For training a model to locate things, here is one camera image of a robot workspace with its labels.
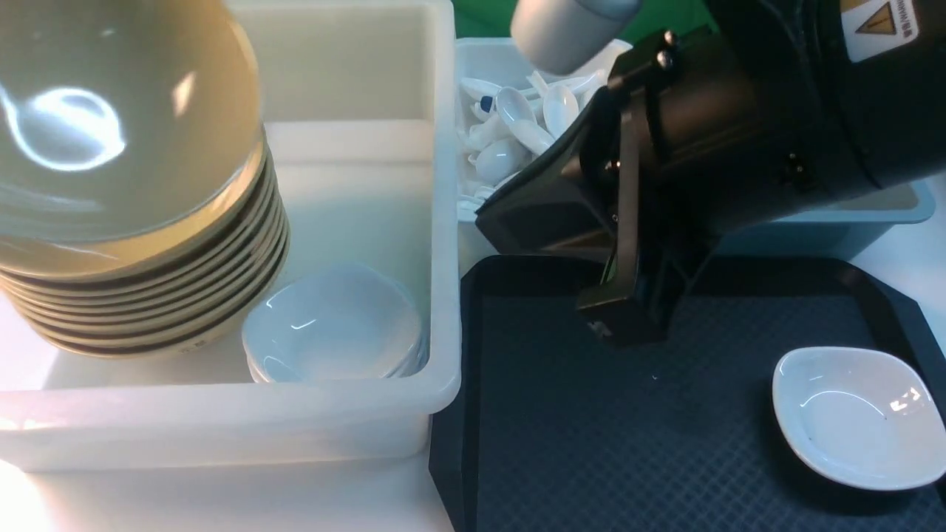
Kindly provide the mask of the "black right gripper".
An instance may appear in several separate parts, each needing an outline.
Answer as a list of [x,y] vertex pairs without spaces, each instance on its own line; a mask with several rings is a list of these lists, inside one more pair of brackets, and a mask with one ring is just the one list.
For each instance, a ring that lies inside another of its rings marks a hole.
[[484,203],[503,255],[602,263],[577,307],[616,347],[667,337],[739,182],[740,55],[714,30],[652,34],[617,58],[575,124]]

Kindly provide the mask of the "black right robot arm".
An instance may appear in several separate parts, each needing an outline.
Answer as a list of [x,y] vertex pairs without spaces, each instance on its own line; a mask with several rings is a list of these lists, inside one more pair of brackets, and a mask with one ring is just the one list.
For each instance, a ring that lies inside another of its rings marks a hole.
[[730,233],[944,171],[942,1],[706,7],[477,209],[503,255],[601,262],[577,306],[615,346],[663,340]]

